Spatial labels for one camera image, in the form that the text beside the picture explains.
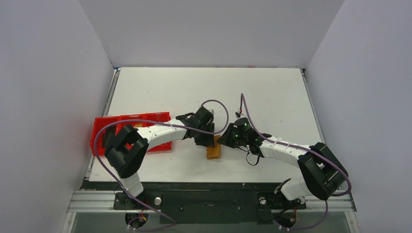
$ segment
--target gray wall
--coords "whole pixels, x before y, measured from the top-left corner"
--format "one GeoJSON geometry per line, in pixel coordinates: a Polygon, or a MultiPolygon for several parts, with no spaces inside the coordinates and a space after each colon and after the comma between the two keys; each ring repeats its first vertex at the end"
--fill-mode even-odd
{"type": "Polygon", "coordinates": [[[306,67],[343,0],[80,0],[115,66],[306,67]]]}
{"type": "Polygon", "coordinates": [[[1,232],[60,231],[112,74],[78,1],[0,3],[1,232]]]}
{"type": "Polygon", "coordinates": [[[411,232],[412,2],[346,0],[307,69],[363,232],[411,232]]]}

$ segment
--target yellow block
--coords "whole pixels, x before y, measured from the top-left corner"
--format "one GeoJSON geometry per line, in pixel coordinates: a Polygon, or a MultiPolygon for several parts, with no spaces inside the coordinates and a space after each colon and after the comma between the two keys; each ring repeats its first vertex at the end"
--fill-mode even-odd
{"type": "Polygon", "coordinates": [[[220,144],[217,142],[220,135],[215,135],[213,140],[215,140],[215,147],[206,148],[206,158],[207,159],[220,159],[220,144]]]}

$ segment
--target purple cable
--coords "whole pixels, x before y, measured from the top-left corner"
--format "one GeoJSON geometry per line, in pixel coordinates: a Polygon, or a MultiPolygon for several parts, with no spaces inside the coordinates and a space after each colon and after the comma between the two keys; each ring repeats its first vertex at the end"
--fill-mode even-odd
{"type": "Polygon", "coordinates": [[[319,224],[321,224],[321,223],[326,219],[327,210],[328,210],[327,201],[325,201],[325,205],[326,205],[325,214],[323,215],[322,219],[319,220],[317,223],[315,223],[315,224],[313,224],[313,225],[310,225],[310,226],[307,226],[307,227],[289,228],[289,231],[307,230],[307,229],[311,229],[311,228],[317,227],[319,224]]]}
{"type": "MultiPolygon", "coordinates": [[[[226,106],[225,106],[222,102],[220,102],[220,101],[218,101],[218,100],[207,100],[207,101],[203,102],[201,106],[203,106],[203,105],[204,105],[205,103],[207,103],[207,102],[217,102],[217,103],[219,103],[219,104],[224,108],[224,110],[226,111],[226,116],[227,116],[227,118],[226,118],[226,124],[224,125],[223,129],[221,129],[221,130],[219,130],[219,131],[217,131],[217,132],[207,132],[207,131],[195,129],[195,128],[188,127],[188,126],[175,125],[175,124],[167,124],[167,123],[164,123],[164,122],[157,122],[157,121],[143,120],[143,119],[129,119],[129,120],[116,121],[116,122],[113,122],[113,123],[110,123],[110,124],[104,126],[101,130],[99,130],[99,132],[97,132],[96,137],[94,138],[94,141],[93,141],[93,151],[92,151],[92,152],[93,152],[93,154],[97,157],[97,160],[99,160],[99,162],[100,162],[100,164],[103,166],[103,168],[117,181],[117,183],[120,184],[120,187],[122,188],[122,190],[123,190],[123,191],[125,192],[125,194],[128,195],[131,199],[137,201],[139,204],[143,205],[144,207],[146,207],[146,208],[148,208],[148,209],[150,209],[150,210],[155,211],[156,213],[160,214],[161,216],[163,216],[163,217],[165,217],[165,218],[167,218],[167,219],[169,219],[169,220],[171,220],[171,221],[173,222],[172,224],[169,224],[169,225],[166,225],[166,226],[162,226],[162,227],[157,227],[157,228],[153,228],[153,229],[136,229],[136,231],[139,231],[139,232],[152,232],[152,231],[157,231],[157,230],[165,229],[165,228],[174,226],[174,225],[176,224],[176,220],[174,220],[172,217],[170,217],[170,216],[168,216],[168,215],[166,215],[166,214],[158,211],[157,209],[154,209],[153,207],[145,204],[144,202],[140,201],[139,199],[137,199],[136,197],[134,197],[132,194],[130,194],[130,192],[127,191],[127,190],[123,187],[123,184],[121,183],[121,181],[116,177],[115,174],[113,174],[113,172],[111,172],[111,171],[109,170],[109,168],[103,163],[103,161],[102,161],[102,159],[100,158],[100,156],[96,153],[96,151],[97,151],[97,139],[100,137],[100,135],[101,135],[107,128],[109,128],[109,127],[111,127],[111,126],[114,126],[114,125],[117,125],[117,124],[120,124],[120,123],[126,123],[126,122],[129,122],[129,123],[130,123],[130,122],[147,122],[147,123],[152,123],[152,124],[157,124],[157,125],[173,126],[173,127],[176,127],[176,128],[183,128],[183,129],[187,129],[187,130],[193,130],[193,131],[197,131],[197,132],[201,132],[201,133],[206,133],[206,134],[218,134],[218,133],[221,133],[221,132],[223,132],[223,131],[226,129],[227,125],[229,124],[229,112],[228,112],[226,106]]],[[[135,221],[136,219],[138,219],[138,217],[133,218],[132,220],[130,220],[129,223],[128,223],[128,225],[131,225],[131,223],[132,223],[133,221],[135,221]]]]}
{"type": "MultiPolygon", "coordinates": [[[[268,139],[267,137],[263,136],[263,134],[261,134],[261,133],[257,130],[257,128],[255,127],[255,125],[253,124],[252,119],[250,118],[250,115],[249,115],[249,110],[247,109],[247,105],[246,105],[246,101],[245,101],[245,98],[244,98],[243,93],[240,95],[240,99],[243,100],[243,103],[244,103],[244,105],[245,105],[245,111],[246,111],[247,117],[249,118],[250,124],[251,124],[252,127],[255,129],[256,133],[258,133],[258,135],[261,136],[262,138],[264,138],[266,141],[271,142],[271,143],[275,143],[275,141],[270,140],[270,139],[268,139]]],[[[287,144],[287,143],[284,143],[284,142],[278,142],[278,144],[283,145],[283,146],[289,146],[289,147],[292,147],[292,148],[297,148],[297,149],[305,150],[305,151],[307,151],[307,152],[309,152],[309,153],[311,153],[311,154],[314,154],[314,155],[316,155],[317,157],[319,157],[320,159],[322,159],[323,161],[325,161],[327,164],[331,165],[331,166],[332,166],[334,169],[336,169],[338,172],[340,172],[340,173],[342,174],[343,178],[345,179],[345,181],[346,181],[347,184],[348,184],[348,189],[347,189],[346,191],[344,191],[343,193],[332,194],[332,196],[334,196],[334,197],[340,197],[340,196],[343,196],[343,195],[346,195],[346,194],[350,193],[350,191],[352,190],[352,184],[351,184],[351,182],[350,182],[350,180],[349,180],[349,177],[342,171],[342,169],[340,169],[338,166],[336,166],[334,163],[332,163],[332,162],[331,162],[330,160],[328,160],[327,158],[321,156],[318,152],[313,151],[313,150],[308,149],[308,148],[305,148],[305,147],[301,147],[301,146],[297,146],[297,145],[291,145],[291,144],[287,144]]]]}

